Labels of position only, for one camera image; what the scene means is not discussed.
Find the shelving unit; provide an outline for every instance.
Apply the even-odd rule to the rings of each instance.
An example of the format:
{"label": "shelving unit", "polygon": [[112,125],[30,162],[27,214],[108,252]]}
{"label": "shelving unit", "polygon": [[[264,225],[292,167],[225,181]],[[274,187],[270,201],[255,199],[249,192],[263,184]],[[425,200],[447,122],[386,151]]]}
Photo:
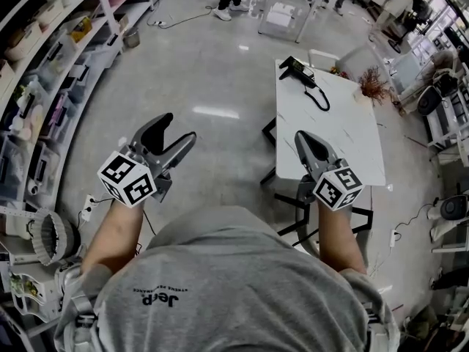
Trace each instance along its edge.
{"label": "shelving unit", "polygon": [[5,93],[2,95],[0,99],[0,115],[3,115],[3,113],[5,112],[8,101],[10,100],[13,92],[15,91],[16,85],[18,85],[18,82],[23,77],[24,72],[26,72],[26,69],[31,64],[31,61],[36,56],[37,52],[41,49],[41,47],[45,44],[45,42],[47,42],[47,40],[52,35],[52,33],[55,32],[56,29],[64,22],[65,18],[67,18],[70,15],[70,13],[73,12],[76,9],[76,7],[79,4],[81,4],[83,1],[84,0],[75,0],[71,5],[66,7],[64,12],[58,15],[53,20],[53,22],[49,25],[47,30],[43,32],[42,37],[36,42],[34,47],[30,50],[30,52],[28,53],[28,56],[10,65],[13,71],[15,72],[15,77],[10,82],[10,85],[8,86],[7,90],[5,91]]}
{"label": "shelving unit", "polygon": [[[42,56],[46,49],[45,46],[47,45],[47,49],[50,52],[54,51],[49,48],[50,43],[48,43],[48,40],[57,33],[58,29],[63,27],[62,24],[64,22],[69,21],[73,13],[81,10],[80,6],[84,1],[85,0],[74,0],[74,2],[67,5],[63,12],[48,24],[46,30],[42,32],[39,40],[33,45],[26,57],[18,62],[10,64],[10,67],[14,71],[14,77],[4,94],[0,96],[0,116],[3,122],[3,129],[11,129],[8,128],[11,121],[10,119],[20,114],[20,112],[17,111],[18,107],[15,106],[16,101],[12,98],[12,96],[16,94],[16,87],[19,83],[29,84],[32,68],[37,66],[38,60],[40,62],[40,60],[44,59]],[[11,24],[9,25],[8,23],[15,17],[16,13],[20,12],[22,9],[26,9],[28,2],[29,0],[21,0],[12,12],[0,22],[0,30],[6,26],[11,26]],[[95,5],[95,15],[92,19],[91,31],[75,44],[73,47],[74,51],[69,50],[68,54],[64,52],[59,68],[60,70],[58,70],[60,73],[53,73],[55,76],[47,81],[47,85],[43,84],[43,87],[40,87],[40,103],[38,102],[39,104],[36,105],[31,104],[31,106],[42,106],[43,113],[39,115],[42,116],[39,117],[41,120],[35,121],[34,129],[32,122],[27,122],[32,130],[29,139],[24,141],[19,137],[18,132],[15,133],[14,131],[0,132],[2,139],[6,142],[11,142],[11,146],[18,148],[20,152],[20,155],[17,155],[14,161],[8,162],[8,166],[15,169],[15,176],[12,176],[12,178],[15,178],[14,185],[8,188],[8,192],[0,191],[0,206],[3,207],[1,211],[7,214],[7,225],[10,225],[10,232],[14,231],[15,228],[18,230],[19,227],[15,227],[13,221],[19,220],[19,217],[29,220],[34,217],[32,212],[36,211],[38,208],[48,208],[51,210],[55,208],[67,154],[73,142],[75,130],[86,109],[86,105],[90,101],[91,95],[104,70],[112,65],[117,54],[122,51],[122,37],[125,30],[134,26],[148,9],[153,9],[152,0],[121,0],[113,7],[110,6],[109,0],[86,0],[86,8],[84,9],[93,11],[94,8],[89,7],[93,4]],[[123,28],[122,32],[119,30],[119,25],[114,17],[115,14],[126,14],[128,17],[128,23]],[[64,51],[67,41],[61,41],[60,43],[63,49],[58,51]],[[71,74],[71,70],[78,72],[77,69],[81,69],[80,74],[83,77],[80,79],[80,92],[76,92],[73,86],[65,86],[77,86],[78,77]],[[70,83],[70,78],[74,78],[75,80]],[[39,77],[34,78],[34,80],[34,85],[37,85],[37,81],[41,84],[44,83],[45,79]],[[67,115],[67,124],[61,126],[62,123],[59,121],[65,116],[67,111],[64,107],[65,104],[62,105],[64,98],[57,97],[59,94],[63,95],[64,89],[62,88],[69,90],[70,95],[75,92],[75,95],[73,98],[70,96],[67,99],[68,111],[72,111],[73,113]],[[28,113],[31,112],[24,112],[25,116],[21,117],[24,119],[25,124],[27,119],[31,119]],[[60,127],[60,129],[57,130],[59,134],[48,133],[53,132],[49,130],[50,127],[55,129]],[[29,181],[31,180],[30,176],[33,177],[34,175],[33,180],[36,180],[37,173],[43,171],[45,168],[44,163],[42,163],[42,167],[40,166],[40,160],[37,157],[38,148],[40,149],[40,155],[43,155],[43,152],[47,148],[47,151],[51,153],[54,152],[58,159],[56,160],[56,164],[50,167],[49,172],[45,175],[45,172],[43,172],[43,176],[47,179],[44,184],[47,183],[47,185],[43,186],[44,189],[39,187],[38,192],[34,193],[31,192],[28,187]],[[2,149],[0,155],[3,155],[7,159],[8,153]],[[0,245],[7,248],[8,239],[12,238],[19,239],[25,244],[28,244],[28,246],[31,245],[29,241],[24,240],[24,233],[22,233],[21,236],[23,238],[0,235]],[[12,262],[12,264],[15,265],[13,267],[17,267],[17,263]],[[12,292],[15,298],[15,307],[22,315],[33,314],[45,322],[50,321],[55,315],[59,315],[59,310],[57,310],[53,301],[44,303],[38,301],[38,298],[35,298],[32,294],[22,291],[18,292],[15,289],[13,289]]]}
{"label": "shelving unit", "polygon": [[460,87],[456,93],[444,98],[443,102],[428,116],[430,143],[428,147],[435,146],[444,150],[457,142],[457,135],[461,139],[469,137],[469,95],[467,86]]}
{"label": "shelving unit", "polygon": [[140,17],[148,10],[153,10],[153,0],[120,0],[110,7],[112,14],[126,14],[128,24],[122,30],[121,36],[130,28],[135,26]]}

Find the electrical cable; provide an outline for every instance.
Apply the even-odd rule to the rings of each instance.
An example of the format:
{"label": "electrical cable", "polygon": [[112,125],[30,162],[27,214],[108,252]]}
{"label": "electrical cable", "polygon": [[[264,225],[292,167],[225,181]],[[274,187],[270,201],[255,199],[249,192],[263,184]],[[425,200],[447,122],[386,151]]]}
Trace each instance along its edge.
{"label": "electrical cable", "polygon": [[185,20],[173,23],[172,25],[169,25],[169,26],[161,26],[161,21],[158,21],[158,23],[156,23],[156,22],[148,23],[148,21],[147,21],[147,25],[148,26],[157,26],[159,29],[170,29],[171,27],[175,27],[176,25],[179,25],[180,23],[184,23],[184,22],[187,22],[187,21],[190,21],[190,20],[195,20],[196,18],[200,18],[200,17],[204,17],[206,15],[209,15],[212,12],[212,10],[214,10],[215,8],[211,7],[210,5],[206,5],[205,9],[209,9],[209,11],[207,13],[202,14],[202,15],[196,15],[195,17],[186,18]]}
{"label": "electrical cable", "polygon": [[105,201],[112,201],[114,198],[106,198],[106,199],[102,199],[100,201],[95,201],[94,199],[91,199],[90,202],[93,202],[93,203],[101,203],[101,202],[105,202]]}
{"label": "electrical cable", "polygon": [[148,222],[149,228],[152,230],[152,232],[153,232],[153,235],[155,235],[155,236],[156,236],[156,233],[155,233],[155,231],[153,230],[152,224],[149,222],[149,219],[148,219],[147,213],[145,213],[145,209],[143,209],[143,211],[144,211],[145,218],[147,219],[147,222]]}
{"label": "electrical cable", "polygon": [[313,102],[316,103],[316,106],[317,106],[318,109],[320,109],[321,111],[324,111],[324,112],[327,112],[327,111],[330,110],[330,104],[329,104],[328,97],[325,96],[325,93],[321,90],[321,88],[319,86],[316,85],[316,87],[319,89],[320,93],[322,94],[322,97],[324,98],[324,100],[327,104],[327,106],[325,108],[322,107],[320,105],[320,103],[317,101],[317,99],[308,92],[308,90],[306,89],[306,85],[304,85],[304,87],[305,87],[305,95],[308,95],[313,100]]}
{"label": "electrical cable", "polygon": [[423,205],[421,208],[418,209],[417,215],[415,215],[413,218],[411,218],[408,223],[401,222],[401,223],[399,223],[398,225],[396,225],[396,227],[394,228],[394,231],[397,231],[397,229],[399,228],[399,226],[401,226],[401,225],[408,226],[408,225],[412,222],[412,220],[417,219],[417,218],[418,218],[418,215],[420,214],[420,212],[422,211],[422,209],[423,209],[425,206],[433,206],[433,203],[426,203],[425,205]]}

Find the polished gray floor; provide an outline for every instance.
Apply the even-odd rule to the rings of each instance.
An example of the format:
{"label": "polished gray floor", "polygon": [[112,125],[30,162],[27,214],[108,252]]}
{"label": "polished gray floor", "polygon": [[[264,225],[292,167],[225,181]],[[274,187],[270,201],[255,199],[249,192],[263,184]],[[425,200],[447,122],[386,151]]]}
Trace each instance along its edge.
{"label": "polished gray floor", "polygon": [[[273,199],[278,184],[259,186],[275,161],[261,134],[275,116],[274,60],[307,59],[309,48],[342,56],[367,40],[368,16],[349,1],[343,17],[331,8],[322,10],[295,44],[258,34],[258,0],[246,1],[251,11],[234,14],[231,22],[209,14],[170,29],[146,25],[146,19],[174,23],[203,14],[217,0],[163,0],[141,20],[141,45],[119,56],[106,72],[76,132],[62,178],[63,213],[76,220],[87,194],[103,195],[96,171],[121,137],[130,138],[150,118],[172,112],[166,141],[189,131],[197,132],[198,141],[174,172],[164,203],[146,204],[155,230],[205,205],[242,205],[275,229],[293,222],[293,209]],[[383,56],[393,56],[385,41],[378,48]],[[391,105],[378,105],[375,113],[388,187],[367,188],[357,205],[374,210],[369,273],[377,287],[388,288],[384,297],[392,308],[404,305],[395,313],[402,320],[429,300],[428,282],[440,256],[430,251],[424,212],[409,227],[399,227],[402,239],[392,252],[391,230],[439,194],[440,179],[427,149],[406,138],[426,142],[421,121],[401,118]],[[107,202],[98,207],[81,228],[85,242],[107,207]],[[141,243],[145,246],[151,236],[144,223]],[[295,236],[287,239],[293,242]]]}

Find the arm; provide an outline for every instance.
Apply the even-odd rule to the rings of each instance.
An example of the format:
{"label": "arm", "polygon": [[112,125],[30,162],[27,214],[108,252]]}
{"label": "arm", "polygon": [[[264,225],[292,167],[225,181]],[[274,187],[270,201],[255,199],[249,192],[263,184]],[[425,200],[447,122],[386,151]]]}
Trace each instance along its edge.
{"label": "arm", "polygon": [[81,265],[83,274],[98,263],[116,273],[132,260],[139,242],[143,207],[144,202],[134,208],[112,202],[86,252]]}
{"label": "arm", "polygon": [[365,263],[346,212],[331,211],[319,200],[317,204],[321,261],[338,272],[351,268],[366,274]]}

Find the black cable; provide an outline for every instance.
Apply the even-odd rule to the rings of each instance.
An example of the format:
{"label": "black cable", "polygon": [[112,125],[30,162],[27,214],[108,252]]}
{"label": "black cable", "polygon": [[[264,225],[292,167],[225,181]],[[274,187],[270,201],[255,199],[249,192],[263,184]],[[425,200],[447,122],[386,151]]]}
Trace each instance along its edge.
{"label": "black cable", "polygon": [[81,215],[81,210],[78,212],[78,216],[77,216],[77,224],[76,224],[77,230],[80,228],[80,215]]}
{"label": "black cable", "polygon": [[101,202],[105,202],[105,201],[112,201],[114,198],[106,198],[106,199],[102,199],[100,201],[95,201],[94,199],[91,199],[90,201],[93,202],[93,203],[101,203]]}
{"label": "black cable", "polygon": [[149,219],[148,219],[147,213],[145,213],[145,209],[143,209],[143,210],[144,210],[144,215],[145,215],[145,218],[146,218],[146,219],[147,219],[147,221],[148,221],[148,225],[149,225],[150,229],[152,230],[152,232],[153,232],[153,235],[155,235],[155,236],[156,236],[156,233],[155,233],[155,231],[153,230],[152,224],[149,222]]}
{"label": "black cable", "polygon": [[402,222],[402,223],[399,223],[398,225],[396,225],[396,227],[394,228],[394,231],[397,231],[397,229],[399,228],[400,225],[408,226],[412,222],[412,220],[417,219],[418,215],[420,214],[420,212],[422,211],[422,209],[425,206],[433,206],[433,204],[432,203],[426,203],[425,205],[423,205],[421,208],[418,209],[417,215],[415,215],[413,218],[411,218],[408,223]]}
{"label": "black cable", "polygon": [[316,106],[317,106],[318,109],[320,109],[321,111],[324,111],[324,112],[327,112],[327,111],[330,110],[329,100],[328,100],[328,98],[325,96],[325,93],[321,90],[321,88],[320,88],[319,86],[317,86],[317,88],[319,89],[320,93],[322,94],[322,97],[324,98],[324,100],[325,100],[325,102],[326,102],[326,104],[327,104],[327,107],[325,107],[325,108],[322,107],[322,106],[319,104],[319,102],[317,101],[317,99],[316,99],[313,95],[311,95],[311,94],[308,92],[308,90],[306,89],[306,85],[304,85],[304,87],[305,87],[305,94],[308,95],[308,96],[313,100],[313,102],[316,103]]}
{"label": "black cable", "polygon": [[179,25],[180,23],[183,23],[183,22],[187,22],[187,21],[190,21],[190,20],[194,20],[196,18],[199,18],[199,17],[204,17],[206,15],[209,15],[212,10],[214,10],[215,8],[214,7],[211,7],[210,5],[206,5],[205,6],[205,9],[209,9],[209,11],[207,13],[204,13],[203,15],[196,15],[195,17],[191,17],[191,18],[187,18],[185,20],[182,20],[182,21],[179,21],[179,22],[176,22],[176,23],[173,23],[172,25],[169,25],[169,26],[161,26],[161,21],[158,21],[158,23],[154,22],[154,23],[149,23],[149,20],[147,21],[147,25],[148,26],[157,26],[158,28],[160,29],[170,29],[171,27],[175,27],[176,25]]}
{"label": "black cable", "polygon": [[32,233],[31,233],[31,226],[34,224],[34,219],[31,219],[26,223],[26,231],[28,232],[29,236],[32,238]]}

